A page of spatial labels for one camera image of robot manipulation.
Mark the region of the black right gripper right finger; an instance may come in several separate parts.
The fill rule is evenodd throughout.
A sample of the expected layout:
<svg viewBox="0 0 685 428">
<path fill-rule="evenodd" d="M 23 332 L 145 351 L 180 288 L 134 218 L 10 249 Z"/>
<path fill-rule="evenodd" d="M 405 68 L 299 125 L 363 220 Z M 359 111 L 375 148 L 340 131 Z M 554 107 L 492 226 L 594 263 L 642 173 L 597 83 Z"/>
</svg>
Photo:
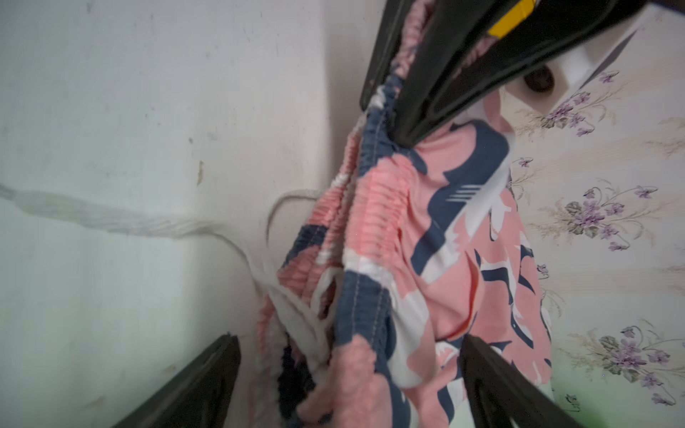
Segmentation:
<svg viewBox="0 0 685 428">
<path fill-rule="evenodd" d="M 460 367 L 476 427 L 581 427 L 480 338 L 465 337 Z"/>
</svg>

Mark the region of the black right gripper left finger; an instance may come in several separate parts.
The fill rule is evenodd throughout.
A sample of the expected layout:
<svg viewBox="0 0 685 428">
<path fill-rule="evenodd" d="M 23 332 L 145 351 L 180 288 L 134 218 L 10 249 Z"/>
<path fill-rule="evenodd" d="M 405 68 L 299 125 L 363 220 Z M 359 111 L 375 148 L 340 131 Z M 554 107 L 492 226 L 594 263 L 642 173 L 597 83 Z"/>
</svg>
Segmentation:
<svg viewBox="0 0 685 428">
<path fill-rule="evenodd" d="M 222 427 L 241 364 L 238 338 L 227 333 L 198 355 L 117 427 Z"/>
</svg>

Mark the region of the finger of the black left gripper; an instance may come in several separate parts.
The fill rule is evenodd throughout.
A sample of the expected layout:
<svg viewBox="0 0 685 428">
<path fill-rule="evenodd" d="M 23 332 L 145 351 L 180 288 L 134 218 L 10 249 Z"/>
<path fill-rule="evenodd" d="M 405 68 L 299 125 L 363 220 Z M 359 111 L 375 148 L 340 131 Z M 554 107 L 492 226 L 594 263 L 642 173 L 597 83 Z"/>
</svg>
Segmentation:
<svg viewBox="0 0 685 428">
<path fill-rule="evenodd" d="M 392 59 L 401 44 L 401 32 L 413 4 L 412 0 L 387 0 L 380 21 L 369 68 L 360 94 L 360 109 L 364 112 L 376 88 L 390 70 Z"/>
<path fill-rule="evenodd" d="M 395 103 L 389 131 L 412 148 L 490 92 L 630 19 L 643 1 L 542 1 L 471 64 L 467 57 L 515 4 L 440 1 Z"/>
</svg>

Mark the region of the pink patterned garment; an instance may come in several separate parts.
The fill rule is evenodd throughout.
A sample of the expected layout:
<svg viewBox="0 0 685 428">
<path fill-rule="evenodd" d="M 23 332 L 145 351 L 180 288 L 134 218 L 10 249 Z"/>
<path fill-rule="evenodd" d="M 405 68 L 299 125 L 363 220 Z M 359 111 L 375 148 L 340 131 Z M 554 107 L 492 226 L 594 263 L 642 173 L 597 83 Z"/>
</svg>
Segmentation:
<svg viewBox="0 0 685 428">
<path fill-rule="evenodd" d="M 440 19 L 416 1 L 400 49 L 348 135 L 339 171 L 284 262 L 233 226 L 3 188 L 18 209 L 114 234 L 214 235 L 262 293 L 251 427 L 469 426 L 458 357 L 479 335 L 533 384 L 551 376 L 549 317 L 509 189 L 514 132 L 492 92 L 413 148 L 389 136 Z"/>
</svg>

